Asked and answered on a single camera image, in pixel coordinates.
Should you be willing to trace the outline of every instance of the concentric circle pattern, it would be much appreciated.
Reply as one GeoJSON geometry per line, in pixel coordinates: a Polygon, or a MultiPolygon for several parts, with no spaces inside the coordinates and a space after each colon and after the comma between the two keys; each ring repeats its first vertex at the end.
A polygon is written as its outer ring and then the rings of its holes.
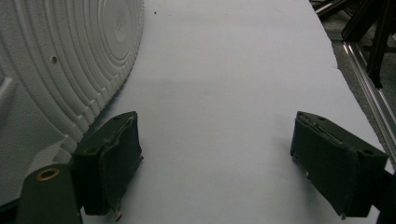
{"type": "Polygon", "coordinates": [[[128,77],[143,14],[143,0],[0,1],[0,205],[68,162],[128,77]]]}

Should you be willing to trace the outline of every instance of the ribbed plastic panel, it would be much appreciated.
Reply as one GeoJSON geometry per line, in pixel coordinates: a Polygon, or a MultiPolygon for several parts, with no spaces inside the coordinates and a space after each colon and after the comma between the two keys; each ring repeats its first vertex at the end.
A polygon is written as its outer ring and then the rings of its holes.
{"type": "Polygon", "coordinates": [[[0,1],[0,205],[70,159],[129,75],[143,0],[0,1]]]}

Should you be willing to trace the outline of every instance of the dark floor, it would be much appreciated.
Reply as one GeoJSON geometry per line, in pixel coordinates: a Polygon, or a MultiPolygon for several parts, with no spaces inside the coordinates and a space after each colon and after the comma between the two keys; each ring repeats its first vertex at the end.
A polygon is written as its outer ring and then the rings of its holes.
{"type": "MultiPolygon", "coordinates": [[[[320,1],[310,1],[311,4],[316,4],[320,1]]],[[[341,40],[341,31],[346,26],[349,21],[350,16],[344,10],[330,16],[328,19],[322,21],[323,27],[332,40],[332,48],[334,50],[335,57],[338,62],[338,68],[344,75],[346,82],[354,94],[356,100],[361,106],[362,111],[366,115],[370,124],[373,126],[376,135],[378,136],[379,142],[383,148],[389,152],[388,146],[383,138],[382,133],[375,121],[374,114],[364,96],[361,89],[359,81],[354,74],[351,63],[347,58],[347,54],[344,50],[344,45],[341,40]]],[[[369,51],[373,44],[373,38],[375,34],[375,24],[370,28],[364,38],[359,42],[361,48],[363,49],[363,54],[366,60],[369,55],[369,51]]],[[[384,61],[381,67],[381,83],[383,84],[382,92],[384,93],[391,109],[394,114],[396,114],[396,40],[393,36],[389,36],[388,48],[386,50],[384,61]]]]}

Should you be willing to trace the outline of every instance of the circular embossed pattern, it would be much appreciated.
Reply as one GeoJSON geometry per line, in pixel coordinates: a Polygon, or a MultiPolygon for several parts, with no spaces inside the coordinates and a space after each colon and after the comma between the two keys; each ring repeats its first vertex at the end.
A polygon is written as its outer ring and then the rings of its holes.
{"type": "Polygon", "coordinates": [[[118,61],[125,59],[133,44],[132,18],[125,0],[106,0],[103,6],[103,30],[111,55],[118,61]]]}

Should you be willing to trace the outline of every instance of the white table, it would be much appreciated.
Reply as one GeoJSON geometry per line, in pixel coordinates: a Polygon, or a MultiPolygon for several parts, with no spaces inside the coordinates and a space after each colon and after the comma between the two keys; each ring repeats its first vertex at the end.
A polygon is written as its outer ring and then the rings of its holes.
{"type": "Polygon", "coordinates": [[[134,69],[99,123],[133,110],[145,159],[120,223],[376,221],[342,221],[290,158],[298,110],[381,148],[308,0],[146,0],[134,69]]]}

